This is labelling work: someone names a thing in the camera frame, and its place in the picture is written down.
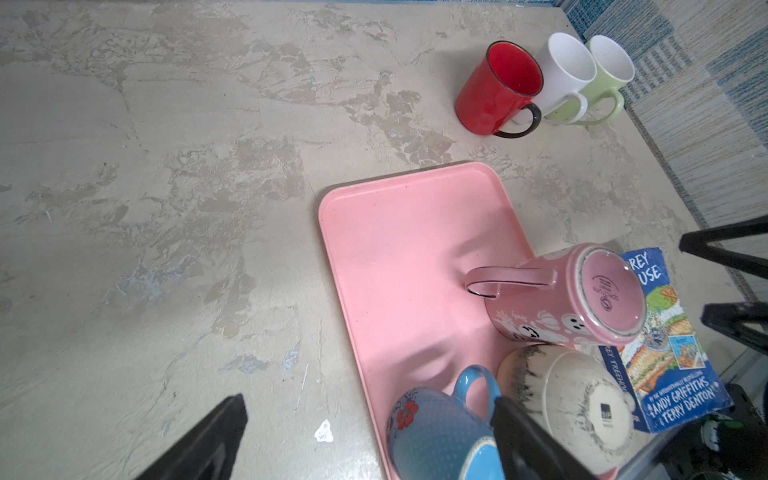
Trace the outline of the light green ceramic mug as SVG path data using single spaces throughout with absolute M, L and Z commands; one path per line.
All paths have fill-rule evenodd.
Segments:
M 546 116 L 552 123 L 596 126 L 611 122 L 623 111 L 625 99 L 620 89 L 635 76 L 635 66 L 629 54 L 619 43 L 604 35 L 594 35 L 586 46 L 597 68 L 595 79 L 580 91 L 586 99 L 586 108 L 582 109 L 579 98 L 569 99 Z M 605 99 L 614 101 L 613 109 L 603 118 L 586 119 L 586 114 Z

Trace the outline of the red ceramic mug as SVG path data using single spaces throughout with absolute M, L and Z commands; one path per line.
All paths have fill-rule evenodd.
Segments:
M 527 50 L 510 41 L 495 41 L 462 87 L 455 102 L 455 113 L 460 123 L 476 135 L 522 138 L 540 125 L 542 113 L 534 99 L 543 87 L 541 67 Z M 525 130 L 514 133 L 502 130 L 524 110 L 532 115 Z

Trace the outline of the white ceramic mug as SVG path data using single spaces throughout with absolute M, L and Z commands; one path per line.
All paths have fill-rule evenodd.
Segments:
M 543 117 L 552 122 L 573 124 L 586 114 L 589 103 L 581 93 L 596 78 L 596 63 L 586 46 L 575 37 L 557 32 L 533 56 L 520 54 L 512 63 L 514 85 L 521 93 L 539 88 L 531 60 L 541 70 L 543 86 L 533 98 Z

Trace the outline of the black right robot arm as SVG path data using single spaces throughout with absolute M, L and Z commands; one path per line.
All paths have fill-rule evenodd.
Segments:
M 714 241 L 763 235 L 767 218 L 686 233 L 681 251 L 762 279 L 767 277 L 767 260 L 714 246 Z M 701 322 L 731 340 L 767 354 L 767 304 L 765 302 L 717 303 L 704 306 Z M 736 395 L 735 404 L 703 417 L 680 430 L 664 448 L 660 459 L 669 468 L 688 462 L 691 479 L 719 475 L 728 479 L 767 477 L 767 421 L 754 416 L 744 390 L 728 384 Z

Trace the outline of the blue ceramic mug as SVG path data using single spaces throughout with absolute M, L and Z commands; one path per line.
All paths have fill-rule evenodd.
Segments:
M 472 384 L 483 379 L 488 390 L 485 417 L 467 405 Z M 386 435 L 389 459 L 401 479 L 503 479 L 497 443 L 490 425 L 500 387 L 486 367 L 461 372 L 448 395 L 418 387 L 407 391 L 390 414 Z

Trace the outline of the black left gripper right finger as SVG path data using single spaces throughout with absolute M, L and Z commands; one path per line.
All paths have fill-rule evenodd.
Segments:
M 509 397 L 494 401 L 490 425 L 506 479 L 595 479 Z

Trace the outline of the beige speckled ceramic mug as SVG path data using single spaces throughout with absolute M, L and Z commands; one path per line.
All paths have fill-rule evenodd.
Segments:
M 503 395 L 599 479 L 614 479 L 633 431 L 629 396 L 592 357 L 559 345 L 519 348 L 500 363 Z

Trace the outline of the pink patterned glass mug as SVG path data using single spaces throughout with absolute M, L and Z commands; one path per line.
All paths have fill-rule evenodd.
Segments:
M 647 315 L 630 265 L 594 243 L 514 267 L 475 268 L 466 274 L 465 288 L 485 299 L 492 324 L 513 341 L 621 347 L 640 334 Z

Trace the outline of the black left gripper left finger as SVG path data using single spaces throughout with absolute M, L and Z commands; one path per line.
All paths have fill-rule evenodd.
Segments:
M 137 479 L 230 479 L 247 422 L 243 395 L 226 397 Z

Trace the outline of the pink plastic tray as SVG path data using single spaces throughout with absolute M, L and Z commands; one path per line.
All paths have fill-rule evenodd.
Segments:
M 485 299 L 465 288 L 479 267 L 514 267 L 535 255 L 494 170 L 464 163 L 335 189 L 319 223 L 369 413 L 389 475 L 386 428 L 407 391 L 450 395 L 481 365 L 496 379 L 513 341 L 492 324 Z M 488 411 L 483 379 L 467 395 Z

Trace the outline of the blue treehouse paperback book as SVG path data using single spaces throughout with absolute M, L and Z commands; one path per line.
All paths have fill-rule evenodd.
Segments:
M 634 428 L 661 433 L 732 407 L 671 284 L 662 251 L 646 248 L 621 257 L 641 283 L 646 320 L 631 343 L 599 351 L 608 372 L 631 397 Z

